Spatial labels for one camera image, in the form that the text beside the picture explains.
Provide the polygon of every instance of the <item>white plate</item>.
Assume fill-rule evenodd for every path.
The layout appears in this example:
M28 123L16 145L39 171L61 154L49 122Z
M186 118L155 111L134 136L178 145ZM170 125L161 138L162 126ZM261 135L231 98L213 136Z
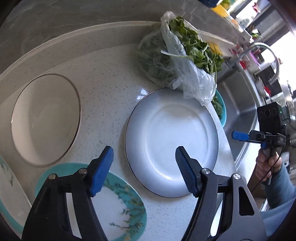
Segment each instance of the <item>white plate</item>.
M43 75L30 82L15 103L13 142L27 162L50 165L70 148L79 121L80 102L73 84L61 75Z
M0 213L21 236L31 209L26 194L6 161L0 156Z
M163 197L189 194L175 160L178 146L212 170L218 156L215 123L196 99L168 88L154 91L133 110L125 138L130 167L151 192Z
M35 194L51 173L59 177L74 174L86 164L63 163L47 169L40 177ZM81 238L71 193L66 193L69 220L73 235ZM126 181L109 172L102 190L91 198L94 209L109 241L136 241L143 234L147 214L144 203Z

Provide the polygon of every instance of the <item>white speckled countertop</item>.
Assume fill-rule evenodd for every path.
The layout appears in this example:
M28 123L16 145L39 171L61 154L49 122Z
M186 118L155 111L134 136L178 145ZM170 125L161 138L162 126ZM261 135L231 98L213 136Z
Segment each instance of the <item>white speckled countertop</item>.
M10 132L13 105L35 77L64 75L79 93L81 123L72 147L58 163L89 163L106 145L112 146L115 156L110 170L137 190L147 210L147 225L140 240L181 240L196 199L192 195L169 199L149 192L133 176L125 156L128 117L143 93L158 89L139 70L135 58L138 43L152 24L112 23L81 29L51 40L15 62L0 76L4 86L0 90L0 153L33 202L35 184L46 168L31 166L17 153ZM219 139L214 172L230 176L235 172L231 150L213 106L208 110Z

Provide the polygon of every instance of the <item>person's arm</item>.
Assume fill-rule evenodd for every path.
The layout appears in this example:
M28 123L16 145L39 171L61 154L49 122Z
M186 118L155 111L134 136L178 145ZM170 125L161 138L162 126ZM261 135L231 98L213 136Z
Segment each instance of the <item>person's arm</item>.
M266 172L270 169L270 167L275 163L278 159L278 154L275 157L271 157L269 161L265 161L265 156L262 151L259 151L257 157L257 169L256 175L259 179L266 174ZM271 209L276 208L292 198L296 197L296 187L293 186L290 181L289 174L287 169L285 168L282 159L280 158L278 162L274 166L274 172L272 174L272 179L270 185L268 185L267 178L271 176L269 172L266 175L266 178L263 179L263 184L265 186L265 192L268 204Z

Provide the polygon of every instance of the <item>person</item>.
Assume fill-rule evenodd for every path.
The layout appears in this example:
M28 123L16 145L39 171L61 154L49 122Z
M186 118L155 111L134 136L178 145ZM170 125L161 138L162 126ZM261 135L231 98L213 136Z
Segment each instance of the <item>person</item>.
M260 149L256 159L256 176L261 180L268 172L266 177L262 180L262 184L265 188L270 210L261 212L268 237L271 236L282 223L296 198L296 187L292 184L281 158L279 158L274 165L270 185L267 183L267 179L271 176L269 170L278 157L279 155L276 153L276 156L269 158L267 162L262 149Z

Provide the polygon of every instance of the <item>bag of vegetables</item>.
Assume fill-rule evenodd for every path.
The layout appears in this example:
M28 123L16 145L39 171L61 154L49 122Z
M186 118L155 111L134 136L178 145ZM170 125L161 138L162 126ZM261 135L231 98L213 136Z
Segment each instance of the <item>bag of vegetables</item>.
M161 87L181 88L185 98L211 102L215 76L223 62L218 52L198 36L182 17L166 12L161 27L140 42L137 59L145 75Z

